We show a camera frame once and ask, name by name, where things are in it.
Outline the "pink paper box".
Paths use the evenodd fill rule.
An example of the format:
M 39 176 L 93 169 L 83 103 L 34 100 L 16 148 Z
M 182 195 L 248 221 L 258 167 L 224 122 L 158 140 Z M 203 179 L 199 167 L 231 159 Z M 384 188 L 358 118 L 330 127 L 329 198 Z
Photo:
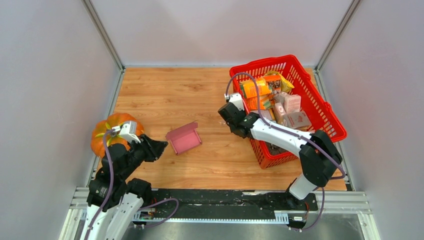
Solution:
M 190 122 L 166 134 L 166 140 L 170 142 L 176 155 L 181 155 L 202 144 L 202 140 L 197 132 L 198 123 Z

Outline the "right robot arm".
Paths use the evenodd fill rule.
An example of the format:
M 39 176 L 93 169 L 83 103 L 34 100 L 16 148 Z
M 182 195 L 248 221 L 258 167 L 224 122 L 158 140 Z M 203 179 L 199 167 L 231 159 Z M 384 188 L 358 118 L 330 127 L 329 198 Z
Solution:
M 258 113 L 246 113 L 230 101 L 218 113 L 233 134 L 270 143 L 299 158 L 302 173 L 285 195 L 286 205 L 293 210 L 299 209 L 309 193 L 325 187 L 334 178 L 335 171 L 342 169 L 341 154 L 322 130 L 307 132 L 275 124 Z

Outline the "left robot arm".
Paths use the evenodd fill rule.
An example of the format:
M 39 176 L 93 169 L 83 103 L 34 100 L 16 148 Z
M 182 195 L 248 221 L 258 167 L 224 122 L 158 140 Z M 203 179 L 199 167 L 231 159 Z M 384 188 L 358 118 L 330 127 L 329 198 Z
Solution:
M 153 201 L 150 182 L 128 177 L 142 164 L 157 161 L 168 146 L 146 134 L 105 148 L 101 168 L 88 185 L 82 240 L 120 240 L 135 213 Z

